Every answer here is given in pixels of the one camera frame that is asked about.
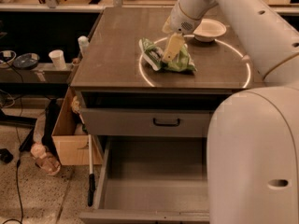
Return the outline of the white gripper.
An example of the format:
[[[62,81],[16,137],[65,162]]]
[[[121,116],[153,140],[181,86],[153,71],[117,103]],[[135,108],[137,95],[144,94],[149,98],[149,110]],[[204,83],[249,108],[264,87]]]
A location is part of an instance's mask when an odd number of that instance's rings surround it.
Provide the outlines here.
[[[204,15],[216,5],[215,0],[177,0],[162,28],[165,34],[175,32],[167,38],[163,63],[174,60],[185,43],[182,34],[191,34],[199,26]]]

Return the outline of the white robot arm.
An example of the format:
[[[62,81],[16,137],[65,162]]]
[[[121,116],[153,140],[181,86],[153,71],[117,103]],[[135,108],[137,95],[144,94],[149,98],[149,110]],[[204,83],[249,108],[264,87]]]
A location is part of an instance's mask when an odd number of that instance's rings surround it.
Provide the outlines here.
[[[263,87],[238,92],[210,121],[210,224],[299,224],[298,32],[261,0],[178,0],[166,27],[191,33],[219,6]]]

